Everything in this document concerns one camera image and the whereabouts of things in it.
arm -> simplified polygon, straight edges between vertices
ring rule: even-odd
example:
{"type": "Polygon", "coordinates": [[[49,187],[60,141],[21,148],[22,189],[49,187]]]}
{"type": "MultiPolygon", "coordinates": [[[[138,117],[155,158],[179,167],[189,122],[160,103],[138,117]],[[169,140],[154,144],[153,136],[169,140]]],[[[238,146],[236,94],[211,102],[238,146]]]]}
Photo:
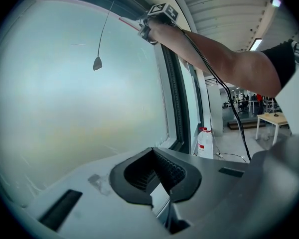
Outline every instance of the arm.
{"type": "MultiPolygon", "coordinates": [[[[193,66],[209,72],[184,34],[177,28],[149,20],[150,38],[165,45],[193,66]]],[[[262,52],[234,52],[221,43],[186,31],[209,61],[216,74],[235,86],[275,97],[281,90],[280,80],[270,59],[262,52]]]]}

hand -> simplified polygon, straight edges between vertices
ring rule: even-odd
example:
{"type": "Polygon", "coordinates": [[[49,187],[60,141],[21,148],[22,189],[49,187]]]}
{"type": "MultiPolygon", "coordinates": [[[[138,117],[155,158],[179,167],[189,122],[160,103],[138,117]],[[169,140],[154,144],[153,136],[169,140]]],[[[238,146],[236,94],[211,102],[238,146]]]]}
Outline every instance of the hand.
{"type": "Polygon", "coordinates": [[[157,18],[151,17],[148,19],[148,26],[150,28],[150,31],[149,31],[150,39],[157,41],[156,37],[159,33],[160,26],[162,26],[162,25],[163,24],[157,18]]]}
{"type": "Polygon", "coordinates": [[[148,26],[150,29],[158,28],[160,25],[163,25],[157,18],[150,17],[148,19],[148,26]]]}

floor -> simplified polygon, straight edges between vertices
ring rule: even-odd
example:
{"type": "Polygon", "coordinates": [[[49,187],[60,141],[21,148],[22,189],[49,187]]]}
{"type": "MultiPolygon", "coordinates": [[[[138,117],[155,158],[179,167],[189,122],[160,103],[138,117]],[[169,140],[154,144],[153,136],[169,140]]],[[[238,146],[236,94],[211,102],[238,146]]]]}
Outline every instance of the floor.
{"type": "MultiPolygon", "coordinates": [[[[239,115],[242,119],[247,119],[251,117],[255,117],[255,114],[247,114],[243,113],[239,115]]],[[[217,152],[225,152],[229,154],[236,154],[235,155],[228,155],[222,154],[223,159],[228,161],[235,161],[235,162],[244,162],[244,160],[249,163],[246,150],[243,145],[243,141],[240,135],[239,130],[230,130],[227,127],[227,121],[232,120],[234,114],[232,110],[223,109],[223,119],[224,119],[224,127],[223,127],[223,135],[219,137],[214,137],[213,139],[213,146],[214,146],[214,154],[217,152]]],[[[256,128],[245,129],[245,139],[246,144],[252,157],[256,152],[262,150],[268,150],[273,145],[274,134],[275,134],[275,126],[266,123],[265,127],[259,128],[259,136],[258,140],[255,140],[256,137],[256,128]]],[[[279,129],[277,142],[281,140],[285,140],[291,135],[290,129],[288,129],[288,125],[284,125],[279,129]]],[[[217,155],[214,155],[215,159],[221,159],[217,155]]]]}

white table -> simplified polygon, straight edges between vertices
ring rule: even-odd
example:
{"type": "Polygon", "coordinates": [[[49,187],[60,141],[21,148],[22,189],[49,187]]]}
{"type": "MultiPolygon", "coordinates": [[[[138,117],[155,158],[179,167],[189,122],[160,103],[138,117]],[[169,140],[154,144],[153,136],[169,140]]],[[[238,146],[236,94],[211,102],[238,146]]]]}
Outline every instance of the white table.
{"type": "Polygon", "coordinates": [[[255,113],[255,102],[258,102],[257,100],[248,100],[248,108],[250,112],[250,104],[253,104],[253,113],[255,113]]]}
{"type": "Polygon", "coordinates": [[[258,140],[258,131],[259,131],[260,120],[264,120],[264,121],[267,121],[271,124],[276,125],[273,145],[276,143],[279,126],[288,124],[288,121],[286,120],[283,113],[277,113],[277,115],[279,115],[279,116],[275,117],[274,114],[267,114],[267,116],[264,115],[264,114],[257,115],[258,121],[257,121],[256,140],[258,140]]]}

ceiling light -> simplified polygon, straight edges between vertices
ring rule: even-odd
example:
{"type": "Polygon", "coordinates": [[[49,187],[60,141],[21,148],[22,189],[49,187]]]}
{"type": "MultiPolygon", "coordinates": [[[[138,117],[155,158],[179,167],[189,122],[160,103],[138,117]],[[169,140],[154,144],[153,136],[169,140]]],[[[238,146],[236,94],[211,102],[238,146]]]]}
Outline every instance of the ceiling light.
{"type": "Polygon", "coordinates": [[[253,45],[251,45],[251,48],[249,50],[256,50],[259,46],[259,44],[261,43],[262,39],[261,38],[256,38],[254,40],[253,45]]]}
{"type": "Polygon", "coordinates": [[[280,0],[272,0],[271,3],[274,7],[279,7],[281,5],[280,0]]]}

